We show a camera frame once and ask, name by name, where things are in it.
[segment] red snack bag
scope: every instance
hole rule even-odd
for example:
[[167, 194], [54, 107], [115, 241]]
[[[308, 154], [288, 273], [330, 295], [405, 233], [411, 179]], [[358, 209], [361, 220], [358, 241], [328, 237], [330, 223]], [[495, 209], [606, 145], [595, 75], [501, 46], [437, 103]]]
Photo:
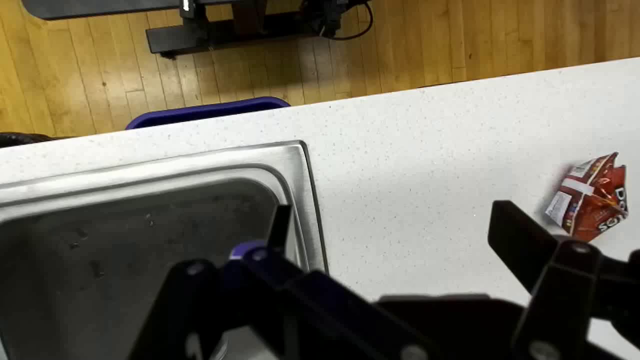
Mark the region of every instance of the red snack bag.
[[617, 152], [574, 167], [559, 186], [547, 217], [573, 238], [590, 242], [629, 217], [624, 174]]

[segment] black cable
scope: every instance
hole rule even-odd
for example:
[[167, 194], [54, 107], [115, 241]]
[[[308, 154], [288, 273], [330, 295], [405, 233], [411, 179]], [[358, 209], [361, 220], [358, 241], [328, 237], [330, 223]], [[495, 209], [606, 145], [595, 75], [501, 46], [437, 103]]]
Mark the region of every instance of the black cable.
[[366, 28], [364, 28], [363, 33], [358, 33], [358, 34], [343, 36], [343, 38], [330, 38], [330, 41], [337, 41], [337, 42], [354, 41], [354, 38], [361, 38], [361, 36], [364, 36], [369, 31], [375, 28], [375, 11], [373, 11], [373, 6], [371, 6], [369, 2], [364, 2], [363, 6], [364, 6], [366, 13], [369, 13], [369, 24], [366, 24]]

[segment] white countertop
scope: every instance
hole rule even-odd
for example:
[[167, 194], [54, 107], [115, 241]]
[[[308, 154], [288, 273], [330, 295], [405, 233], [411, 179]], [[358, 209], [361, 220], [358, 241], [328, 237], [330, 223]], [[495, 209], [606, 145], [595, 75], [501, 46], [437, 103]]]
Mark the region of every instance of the white countertop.
[[[527, 303], [486, 245], [493, 201], [542, 220], [566, 167], [608, 152], [629, 165], [631, 220], [597, 245], [640, 248], [640, 60], [10, 149], [0, 184], [282, 140], [308, 145], [330, 273], [364, 296]], [[608, 332], [592, 336], [638, 356]]]

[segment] wooden floor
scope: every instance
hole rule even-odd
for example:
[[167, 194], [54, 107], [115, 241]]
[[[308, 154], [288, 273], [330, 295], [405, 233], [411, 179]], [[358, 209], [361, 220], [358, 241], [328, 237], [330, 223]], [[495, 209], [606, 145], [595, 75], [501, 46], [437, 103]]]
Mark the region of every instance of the wooden floor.
[[[216, 50], [149, 54], [145, 31], [172, 13], [70, 23], [0, 2], [0, 130], [77, 137], [176, 107], [273, 94], [292, 104], [602, 62], [640, 54], [640, 0], [375, 0], [375, 31]], [[229, 9], [213, 9], [226, 19]], [[347, 16], [347, 33], [366, 13]]]

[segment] sink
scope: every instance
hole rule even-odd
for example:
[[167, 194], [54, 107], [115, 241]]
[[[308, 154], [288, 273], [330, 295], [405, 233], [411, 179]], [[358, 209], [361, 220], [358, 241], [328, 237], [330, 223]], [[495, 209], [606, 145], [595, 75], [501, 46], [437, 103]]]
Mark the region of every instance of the sink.
[[[0, 188], [0, 340], [9, 360], [124, 360], [170, 266], [225, 265], [292, 205], [286, 257], [327, 271], [304, 145], [270, 145]], [[238, 331], [226, 359], [270, 359]]]

